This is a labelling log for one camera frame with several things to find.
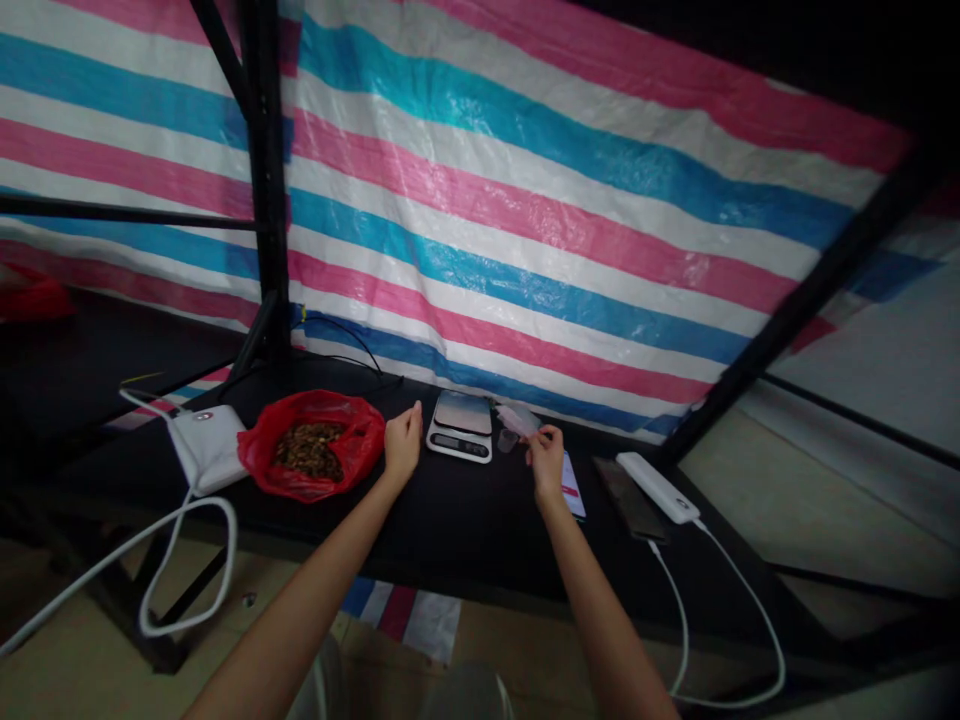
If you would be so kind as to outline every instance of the black cable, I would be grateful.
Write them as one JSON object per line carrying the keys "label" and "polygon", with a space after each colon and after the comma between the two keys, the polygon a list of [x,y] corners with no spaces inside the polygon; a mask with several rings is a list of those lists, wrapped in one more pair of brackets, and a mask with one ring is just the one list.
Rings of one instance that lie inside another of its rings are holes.
{"label": "black cable", "polygon": [[383,370],[380,369],[380,363],[377,362],[377,359],[373,356],[373,353],[370,352],[370,348],[367,347],[367,344],[363,341],[363,339],[350,328],[344,325],[341,325],[340,323],[338,323],[336,320],[333,320],[332,318],[328,318],[326,315],[310,315],[304,318],[303,320],[301,320],[300,322],[298,322],[292,328],[290,328],[290,331],[293,332],[301,325],[304,325],[312,320],[323,320],[323,322],[330,323],[334,327],[338,327],[341,330],[343,330],[345,333],[348,333],[349,335],[351,335],[353,339],[356,340],[358,343],[360,343],[361,347],[363,347],[363,349],[367,351],[367,355],[369,355],[370,359],[373,360],[374,367],[377,368],[377,374],[383,375]]}
{"label": "black cable", "polygon": [[[396,387],[399,387],[403,383],[403,375],[401,375],[392,384],[384,385],[382,372],[378,373],[376,370],[374,370],[372,367],[367,365],[365,362],[361,360],[357,360],[356,358],[346,357],[344,355],[318,355],[316,353],[310,353],[309,355],[301,355],[299,357],[291,358],[286,362],[288,363],[316,362],[319,360],[346,360],[347,362],[351,362],[354,365],[359,365],[362,368],[366,368],[367,370],[372,372],[374,375],[376,375],[378,380],[380,381],[380,384],[371,390],[366,390],[362,393],[357,393],[357,395],[360,397],[369,395],[370,393],[377,392],[379,390],[392,390]],[[257,365],[256,367],[250,368],[242,375],[239,375],[238,377],[233,378],[233,380],[227,380],[225,383],[219,385],[216,389],[217,404],[220,405],[223,403],[223,397],[224,395],[227,394],[229,390],[231,390],[232,388],[234,388],[235,386],[237,386],[238,384],[240,384],[241,382],[249,378],[251,375],[256,375],[258,372],[261,372],[262,370],[266,370],[267,368],[270,368],[270,367],[273,367],[270,363]]]}

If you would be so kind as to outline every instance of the black table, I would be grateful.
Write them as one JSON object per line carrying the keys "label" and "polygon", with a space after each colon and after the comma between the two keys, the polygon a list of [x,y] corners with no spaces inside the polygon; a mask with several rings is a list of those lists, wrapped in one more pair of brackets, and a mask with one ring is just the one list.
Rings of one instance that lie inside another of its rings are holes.
{"label": "black table", "polygon": [[71,288],[76,315],[0,325],[4,412],[38,444],[99,427],[133,409],[117,395],[128,378],[165,395],[229,364],[243,333]]}
{"label": "black table", "polygon": [[[268,403],[293,392],[326,388],[364,395],[385,417],[415,400],[432,414],[439,389],[386,376],[386,387],[366,369],[337,361],[291,362],[254,373],[230,387],[224,402],[252,427]],[[218,404],[217,390],[190,403]],[[643,541],[627,535],[590,461],[645,449],[642,443],[571,423],[563,431],[587,519],[582,525],[594,553],[629,615],[645,637],[679,643],[680,620],[666,577]],[[303,560],[372,486],[383,461],[356,489],[312,505],[266,495],[243,480],[222,495],[240,522],[240,546]],[[702,519],[735,559],[763,601],[794,677],[848,674],[840,643],[812,617],[764,561],[679,470],[670,480],[701,509]],[[82,516],[145,526],[177,508],[185,481],[162,422],[153,421],[94,451],[44,482],[17,488],[22,500],[53,515]],[[188,536],[222,540],[222,519],[195,513]],[[719,551],[693,526],[665,520],[663,556],[683,594],[695,648],[776,670],[771,641],[746,590]],[[533,498],[522,452],[495,450],[478,465],[424,449],[420,465],[397,500],[363,574],[398,584],[517,609],[567,614],[565,593],[549,539]]]}

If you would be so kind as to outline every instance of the white charging cable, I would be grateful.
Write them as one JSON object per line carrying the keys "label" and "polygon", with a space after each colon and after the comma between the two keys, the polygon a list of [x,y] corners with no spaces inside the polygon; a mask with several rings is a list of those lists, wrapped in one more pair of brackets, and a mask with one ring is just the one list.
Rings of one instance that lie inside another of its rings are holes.
{"label": "white charging cable", "polygon": [[[132,402],[134,405],[138,405],[139,407],[142,407],[149,412],[162,417],[167,423],[167,428],[169,431],[172,434],[176,434],[180,439],[180,445],[186,451],[186,457],[184,458],[186,461],[185,465],[189,465],[189,467],[184,467],[184,473],[187,476],[188,490],[183,499],[183,504],[179,509],[174,510],[166,517],[161,518],[143,532],[134,535],[132,538],[127,540],[127,542],[123,543],[120,547],[103,558],[103,560],[98,562],[87,572],[77,578],[66,590],[48,603],[43,610],[38,612],[29,622],[27,622],[26,625],[20,628],[20,630],[18,630],[13,637],[11,637],[3,644],[2,647],[0,647],[0,657],[11,653],[13,650],[18,648],[23,641],[36,632],[37,629],[43,625],[43,623],[46,622],[47,619],[60,608],[61,605],[76,595],[84,585],[102,572],[104,568],[119,560],[135,545],[143,541],[145,538],[150,537],[153,535],[153,533],[157,532],[157,530],[172,521],[175,522],[173,526],[173,532],[170,534],[170,542],[167,544],[167,552],[163,556],[163,560],[160,562],[160,567],[157,568],[157,572],[150,581],[150,585],[147,587],[147,591],[143,594],[143,600],[140,603],[140,632],[146,637],[160,637],[162,635],[169,635],[170,633],[174,633],[179,630],[186,630],[187,628],[194,627],[195,625],[199,625],[200,623],[209,620],[220,609],[224,600],[226,600],[227,592],[230,589],[230,578],[233,576],[233,567],[236,562],[237,554],[237,514],[234,512],[233,506],[223,498],[218,497],[194,499],[193,491],[197,481],[200,478],[201,469],[197,459],[193,456],[193,453],[190,452],[189,446],[183,439],[183,436],[180,434],[180,429],[176,426],[176,423],[173,422],[173,418],[167,415],[167,413],[165,413],[163,410],[160,410],[159,408],[149,405],[134,397],[127,390],[120,390],[120,395],[124,399]],[[186,620],[181,620],[179,622],[171,623],[170,625],[157,627],[150,622],[150,600],[153,598],[153,593],[156,590],[157,583],[160,581],[160,576],[163,574],[167,563],[170,561],[170,556],[173,555],[173,549],[176,545],[177,538],[180,536],[180,528],[183,525],[183,517],[191,510],[205,506],[220,508],[220,510],[223,511],[224,517],[227,519],[227,559],[224,563],[223,582],[220,584],[220,591],[217,593],[217,598],[214,600],[213,605],[209,610],[200,613],[199,615],[195,615],[192,618],[187,618]]]}
{"label": "white charging cable", "polygon": [[787,662],[783,657],[783,650],[780,647],[780,639],[777,637],[777,631],[774,629],[773,623],[770,621],[770,616],[767,615],[767,611],[763,607],[763,603],[760,602],[760,598],[757,597],[757,594],[753,591],[753,588],[750,587],[750,583],[747,582],[747,579],[743,577],[743,573],[740,572],[740,568],[738,568],[736,563],[733,562],[733,558],[730,557],[723,545],[720,544],[720,541],[717,540],[714,534],[710,532],[710,530],[707,529],[707,526],[704,525],[699,519],[694,520],[693,524],[705,532],[707,537],[713,540],[714,544],[720,548],[720,552],[723,553],[723,556],[727,559],[730,567],[733,568],[733,571],[737,574],[737,577],[740,578],[740,582],[743,583],[743,586],[747,589],[747,592],[750,593],[750,597],[753,598],[753,602],[756,603],[757,608],[760,610],[760,614],[763,616],[763,622],[767,626],[771,640],[773,640],[773,649],[777,654],[777,679],[769,689],[743,700],[729,700],[721,702],[715,700],[700,700],[698,698],[691,698],[686,697],[685,695],[677,694],[677,692],[680,690],[680,684],[683,682],[684,675],[686,675],[687,672],[687,660],[690,654],[690,633],[687,628],[687,616],[683,607],[683,599],[680,597],[679,590],[677,590],[677,584],[674,582],[673,576],[670,574],[670,570],[667,568],[666,562],[664,562],[663,558],[660,556],[659,548],[657,548],[656,543],[649,541],[650,549],[653,551],[653,554],[657,556],[657,559],[660,561],[660,565],[663,566],[663,570],[667,574],[667,579],[670,581],[670,586],[673,588],[673,594],[677,598],[677,606],[680,608],[680,619],[683,623],[683,658],[680,661],[680,670],[677,672],[677,678],[674,680],[673,687],[670,689],[670,695],[677,700],[682,700],[683,702],[690,703],[691,705],[702,705],[703,707],[718,708],[722,710],[743,710],[745,708],[759,705],[760,703],[766,702],[770,698],[777,695],[777,693],[783,689],[783,686],[787,682]]}
{"label": "white charging cable", "polygon": [[683,599],[680,597],[677,583],[674,582],[670,568],[667,567],[667,563],[664,562],[663,556],[660,554],[660,548],[657,547],[657,544],[653,540],[647,540],[647,542],[650,544],[650,550],[656,556],[657,560],[660,561],[660,567],[662,567],[663,571],[667,574],[667,580],[670,581],[670,587],[673,588],[673,596],[677,598],[677,607],[680,609],[680,623],[683,626],[683,655],[680,657],[680,669],[677,671],[677,677],[673,681],[673,686],[670,688],[670,694],[676,695],[680,691],[680,686],[683,684],[683,677],[687,674],[687,663],[690,660],[690,628],[687,626],[687,612],[683,608]]}

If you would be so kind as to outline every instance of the small plastic cup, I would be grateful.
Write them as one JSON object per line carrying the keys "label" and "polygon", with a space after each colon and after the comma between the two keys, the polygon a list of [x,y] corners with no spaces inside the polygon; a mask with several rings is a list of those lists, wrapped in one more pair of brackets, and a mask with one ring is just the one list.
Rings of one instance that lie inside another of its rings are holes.
{"label": "small plastic cup", "polygon": [[500,452],[510,452],[519,439],[520,436],[513,432],[513,430],[504,428],[500,431],[500,437],[497,438],[497,450]]}

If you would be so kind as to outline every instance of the red plastic bag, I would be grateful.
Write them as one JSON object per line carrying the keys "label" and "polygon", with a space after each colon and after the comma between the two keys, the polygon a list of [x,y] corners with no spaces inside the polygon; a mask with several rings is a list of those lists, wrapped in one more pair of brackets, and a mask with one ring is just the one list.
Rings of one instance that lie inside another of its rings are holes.
{"label": "red plastic bag", "polygon": [[[328,446],[343,467],[340,482],[274,464],[277,443],[288,429],[320,422],[344,428]],[[312,503],[346,492],[370,474],[383,452],[385,428],[383,415],[363,398],[309,390],[267,405],[252,430],[237,434],[237,454],[264,492]]]}
{"label": "red plastic bag", "polygon": [[76,312],[67,289],[52,277],[13,263],[6,266],[17,279],[0,283],[0,322],[55,320]]}

